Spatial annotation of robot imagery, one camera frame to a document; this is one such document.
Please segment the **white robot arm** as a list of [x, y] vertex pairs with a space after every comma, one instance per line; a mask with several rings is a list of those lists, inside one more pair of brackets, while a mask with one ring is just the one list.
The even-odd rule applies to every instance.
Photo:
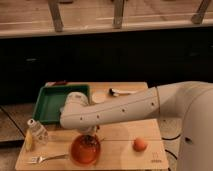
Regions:
[[213, 83], [161, 85], [96, 105], [90, 105], [84, 94], [72, 92], [60, 125], [87, 134], [97, 125], [159, 116], [182, 119], [177, 171], [213, 171]]

